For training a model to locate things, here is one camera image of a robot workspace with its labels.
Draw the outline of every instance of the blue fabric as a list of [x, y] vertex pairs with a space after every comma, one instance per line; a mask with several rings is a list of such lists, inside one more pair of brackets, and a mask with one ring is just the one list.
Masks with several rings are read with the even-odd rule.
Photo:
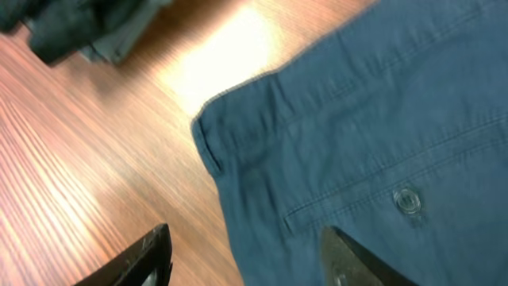
[[[508, 2], [381, 0], [193, 124], [247, 285], [336, 226], [422, 285], [508, 284]], [[394, 193], [418, 194], [406, 214]]]

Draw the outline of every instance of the wooden floor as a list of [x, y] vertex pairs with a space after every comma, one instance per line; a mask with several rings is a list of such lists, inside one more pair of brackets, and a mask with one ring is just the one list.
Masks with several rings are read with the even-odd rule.
[[176, 0], [120, 67], [0, 37], [0, 284], [73, 284], [161, 222], [171, 285], [241, 285], [191, 119], [368, 0]]

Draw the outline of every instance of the trousers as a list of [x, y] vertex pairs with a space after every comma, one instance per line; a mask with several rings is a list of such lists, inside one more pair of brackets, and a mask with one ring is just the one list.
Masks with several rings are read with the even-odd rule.
[[508, 284], [508, 2], [380, 0], [192, 132], [246, 285], [321, 285], [334, 226], [420, 285]]

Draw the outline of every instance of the waistband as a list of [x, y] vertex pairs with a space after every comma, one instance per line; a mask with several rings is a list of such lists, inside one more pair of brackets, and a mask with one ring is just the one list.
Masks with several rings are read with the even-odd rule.
[[212, 176], [222, 160], [379, 78], [506, 0], [379, 0], [278, 72], [208, 103], [192, 133]]

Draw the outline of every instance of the brown wooden surface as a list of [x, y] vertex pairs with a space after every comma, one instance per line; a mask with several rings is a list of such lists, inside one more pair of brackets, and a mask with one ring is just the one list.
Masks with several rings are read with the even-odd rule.
[[117, 68], [0, 37], [0, 284], [73, 284], [160, 222], [171, 285], [240, 285], [191, 119], [368, 0], [176, 0]]

